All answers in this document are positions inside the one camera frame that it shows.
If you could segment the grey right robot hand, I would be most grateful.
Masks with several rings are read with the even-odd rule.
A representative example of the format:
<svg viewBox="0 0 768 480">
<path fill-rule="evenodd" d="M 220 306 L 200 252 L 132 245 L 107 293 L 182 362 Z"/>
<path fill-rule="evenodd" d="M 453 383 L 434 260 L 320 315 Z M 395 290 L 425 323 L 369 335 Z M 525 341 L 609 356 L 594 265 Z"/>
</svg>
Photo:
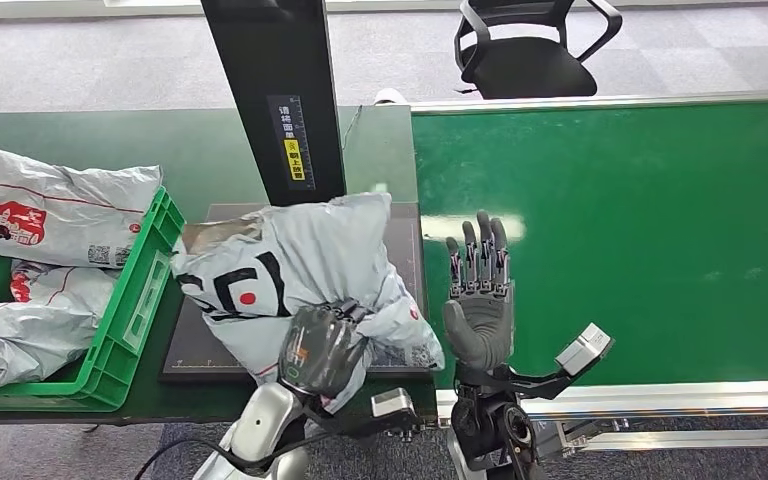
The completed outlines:
<svg viewBox="0 0 768 480">
<path fill-rule="evenodd" d="M 513 351 L 514 283 L 502 221 L 480 210 L 462 223 L 463 242 L 448 237 L 449 299 L 444 333 L 459 364 L 492 371 Z"/>
</svg>

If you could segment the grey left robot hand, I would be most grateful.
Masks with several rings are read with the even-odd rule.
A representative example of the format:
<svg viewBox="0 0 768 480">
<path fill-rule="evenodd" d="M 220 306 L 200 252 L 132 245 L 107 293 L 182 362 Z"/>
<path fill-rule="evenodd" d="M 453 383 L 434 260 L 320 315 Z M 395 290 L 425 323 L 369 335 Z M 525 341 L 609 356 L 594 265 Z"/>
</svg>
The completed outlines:
<svg viewBox="0 0 768 480">
<path fill-rule="evenodd" d="M 357 328 L 369 314 L 355 299 L 300 308 L 283 340 L 278 381 L 305 395 L 336 398 L 367 349 Z"/>
</svg>

